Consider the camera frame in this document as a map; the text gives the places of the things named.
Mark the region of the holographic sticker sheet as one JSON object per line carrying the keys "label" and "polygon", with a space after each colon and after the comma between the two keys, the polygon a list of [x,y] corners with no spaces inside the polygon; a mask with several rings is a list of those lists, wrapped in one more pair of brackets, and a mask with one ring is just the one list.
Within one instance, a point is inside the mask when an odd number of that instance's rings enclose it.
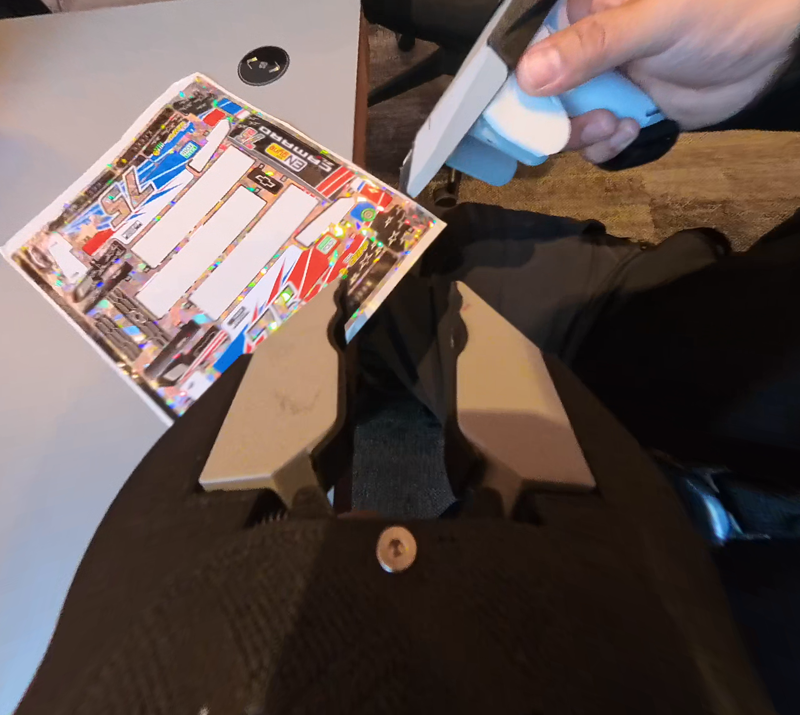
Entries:
{"label": "holographic sticker sheet", "polygon": [[171,422],[327,288],[353,338],[444,229],[196,73],[2,252]]}

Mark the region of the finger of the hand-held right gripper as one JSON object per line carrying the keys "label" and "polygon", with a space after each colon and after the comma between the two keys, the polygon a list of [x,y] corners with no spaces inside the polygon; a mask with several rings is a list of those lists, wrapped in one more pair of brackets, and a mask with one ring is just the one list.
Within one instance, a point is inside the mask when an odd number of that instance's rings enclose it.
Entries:
{"label": "finger of the hand-held right gripper", "polygon": [[402,164],[398,188],[418,196],[495,98],[509,69],[493,48],[473,48],[419,128]]}

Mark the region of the person's right forearm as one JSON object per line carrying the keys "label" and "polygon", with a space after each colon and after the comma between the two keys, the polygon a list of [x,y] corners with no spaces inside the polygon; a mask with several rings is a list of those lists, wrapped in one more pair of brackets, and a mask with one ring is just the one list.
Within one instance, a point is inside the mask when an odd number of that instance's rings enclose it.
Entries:
{"label": "person's right forearm", "polygon": [[730,130],[799,131],[799,54],[745,109],[718,124],[699,127],[694,132]]}

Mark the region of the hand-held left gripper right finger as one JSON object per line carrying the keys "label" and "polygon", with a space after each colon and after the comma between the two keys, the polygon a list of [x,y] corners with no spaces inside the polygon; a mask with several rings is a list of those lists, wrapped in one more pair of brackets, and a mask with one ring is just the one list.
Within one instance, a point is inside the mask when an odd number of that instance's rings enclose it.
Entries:
{"label": "hand-held left gripper right finger", "polygon": [[444,396],[445,469],[459,498],[595,490],[541,350],[464,282],[448,294]]}

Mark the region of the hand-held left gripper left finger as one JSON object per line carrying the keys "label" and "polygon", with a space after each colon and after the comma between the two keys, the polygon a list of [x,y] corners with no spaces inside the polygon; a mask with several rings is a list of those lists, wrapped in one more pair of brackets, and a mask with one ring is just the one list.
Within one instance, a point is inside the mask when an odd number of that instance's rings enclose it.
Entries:
{"label": "hand-held left gripper left finger", "polygon": [[346,283],[325,286],[250,357],[199,476],[206,492],[270,490],[292,506],[329,493],[352,457]]}

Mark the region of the person's right hand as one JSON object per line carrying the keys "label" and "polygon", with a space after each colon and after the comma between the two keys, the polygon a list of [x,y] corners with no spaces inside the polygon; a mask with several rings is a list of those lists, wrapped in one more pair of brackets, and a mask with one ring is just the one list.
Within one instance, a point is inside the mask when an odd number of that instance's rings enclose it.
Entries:
{"label": "person's right hand", "polygon": [[681,131],[742,111],[798,54],[799,0],[569,0],[567,16],[520,59],[520,88],[555,96],[619,70]]}

